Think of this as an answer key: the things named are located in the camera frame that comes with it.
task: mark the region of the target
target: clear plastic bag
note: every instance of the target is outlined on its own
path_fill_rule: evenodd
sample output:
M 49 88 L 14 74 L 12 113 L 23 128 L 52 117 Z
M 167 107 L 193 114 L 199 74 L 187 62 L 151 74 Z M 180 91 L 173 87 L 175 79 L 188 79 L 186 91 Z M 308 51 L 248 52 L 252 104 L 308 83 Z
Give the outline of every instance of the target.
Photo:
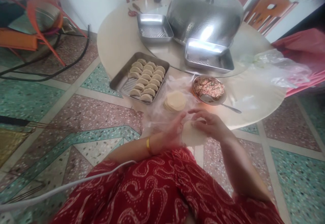
M 194 76 L 186 76 L 179 79 L 169 76 L 166 82 L 161 86 L 155 101 L 147 106 L 147 115 L 143 118 L 144 128 L 150 128 L 154 132 L 163 131 L 179 113 L 195 108 L 199 101 L 191 93 L 193 79 Z M 170 112 L 165 108 L 164 101 L 167 94 L 177 90 L 184 94 L 187 102 L 182 111 Z M 190 120 L 191 117 L 192 115 L 187 114 L 184 121 Z
M 256 71 L 259 80 L 286 88 L 309 82 L 312 73 L 308 66 L 284 58 L 277 49 L 255 55 L 250 69 Z

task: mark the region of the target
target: metal spoon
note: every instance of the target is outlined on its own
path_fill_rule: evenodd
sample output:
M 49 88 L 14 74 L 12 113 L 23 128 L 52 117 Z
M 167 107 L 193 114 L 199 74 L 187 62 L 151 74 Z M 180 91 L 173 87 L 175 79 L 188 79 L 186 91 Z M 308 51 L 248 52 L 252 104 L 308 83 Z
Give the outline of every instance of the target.
M 217 100 L 214 100 L 210 95 L 207 95 L 207 94 L 203 94 L 201 95 L 200 99 L 204 102 L 207 102 L 207 103 L 210 103 L 210 104 L 214 104 L 213 106 L 217 106 L 217 105 L 223 105 L 224 107 L 227 107 L 229 108 L 230 110 L 238 113 L 238 114 L 241 114 L 241 111 L 236 109 L 236 108 L 233 108 L 233 107 L 230 107 L 230 106 L 227 106 L 223 103 L 220 103 L 220 101 L 217 101 Z

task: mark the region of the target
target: electric cord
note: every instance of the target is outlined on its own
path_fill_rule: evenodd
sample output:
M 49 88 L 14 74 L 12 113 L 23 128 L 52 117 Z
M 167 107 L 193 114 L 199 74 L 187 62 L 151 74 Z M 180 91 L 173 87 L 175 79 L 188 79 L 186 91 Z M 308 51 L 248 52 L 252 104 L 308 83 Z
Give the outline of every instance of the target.
M 37 197 L 32 198 L 32 199 L 22 200 L 22 201 L 19 201 L 19 202 L 16 202 L 16 203 L 11 203 L 11 204 L 1 204 L 0 205 L 0 213 L 4 213 L 4 212 L 8 212 L 8 211 L 13 211 L 13 210 L 17 210 L 17 209 L 21 209 L 21 208 L 26 208 L 26 207 L 35 205 L 35 204 L 37 204 L 37 203 L 39 203 L 39 202 L 41 202 L 43 200 L 46 200 L 47 198 L 50 198 L 53 195 L 55 195 L 55 194 L 57 194 L 59 192 L 62 192 L 64 190 L 67 190 L 67 189 L 69 189 L 69 188 L 71 188 L 71 187 L 73 187 L 75 185 L 78 185 L 80 183 L 87 182 L 89 180 L 93 180 L 93 179 L 98 178 L 98 177 L 103 177 L 103 176 L 109 175 L 109 174 L 115 172 L 120 167 L 122 167 L 122 166 L 124 166 L 124 165 L 126 165 L 128 163 L 136 163 L 136 162 L 133 161 L 133 160 L 124 162 L 123 164 L 119 165 L 118 167 L 116 167 L 114 170 L 112 170 L 110 172 L 98 174 L 98 175 L 95 175 L 95 176 L 91 176 L 91 177 L 88 177 L 88 178 L 84 178 L 84 179 L 80 179 L 80 180 L 77 180 L 77 181 L 68 183 L 66 185 L 60 186 L 58 188 L 55 188 L 55 189 L 51 190 L 50 192 L 47 192 L 45 194 L 42 194 L 42 195 L 37 196 Z

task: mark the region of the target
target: bracelet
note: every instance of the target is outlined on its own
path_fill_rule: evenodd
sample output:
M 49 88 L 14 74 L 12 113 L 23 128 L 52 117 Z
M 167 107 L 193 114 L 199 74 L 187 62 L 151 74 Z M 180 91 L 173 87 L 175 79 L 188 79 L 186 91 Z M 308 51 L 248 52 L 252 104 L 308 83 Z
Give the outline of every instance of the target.
M 152 152 L 151 152 L 151 149 L 150 149 L 150 145 L 149 145 L 149 139 L 150 139 L 150 137 L 147 138 L 147 150 L 148 150 L 149 154 L 150 154 L 151 156 L 153 156 L 153 154 L 152 154 Z

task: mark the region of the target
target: stainless steel tray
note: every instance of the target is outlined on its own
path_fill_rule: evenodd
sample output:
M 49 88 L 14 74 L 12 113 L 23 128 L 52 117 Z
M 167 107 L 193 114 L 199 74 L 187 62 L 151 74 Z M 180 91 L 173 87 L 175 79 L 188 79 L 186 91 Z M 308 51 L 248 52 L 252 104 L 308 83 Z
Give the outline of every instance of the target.
M 150 104 L 152 102 L 141 101 L 139 96 L 133 96 L 133 95 L 130 96 L 130 90 L 133 89 L 133 87 L 136 85 L 137 79 L 136 78 L 129 79 L 128 73 L 129 73 L 129 70 L 131 69 L 131 65 L 140 58 L 146 60 L 147 62 L 149 62 L 149 61 L 154 62 L 157 66 L 162 66 L 166 71 L 165 77 L 163 78 L 162 83 L 161 83 L 160 87 L 158 88 L 158 91 L 156 92 L 156 96 L 152 100 L 152 102 L 154 102 L 155 98 L 157 97 L 157 94 L 160 91 L 162 84 L 165 81 L 165 78 L 167 76 L 170 65 L 168 62 L 166 62 L 164 60 L 158 59 L 156 57 L 152 57 L 152 56 L 144 54 L 142 52 L 137 52 L 130 58 L 130 60 L 124 65 L 124 67 L 118 72 L 118 74 L 110 82 L 109 87 L 112 90 L 115 90 L 116 92 L 119 92 L 127 97 L 138 100 L 144 104 Z
M 164 15 L 138 14 L 140 39 L 144 43 L 165 43 L 173 39 L 174 33 Z
M 228 73 L 235 69 L 227 47 L 193 38 L 187 40 L 185 64 L 190 67 L 213 70 L 219 73 Z

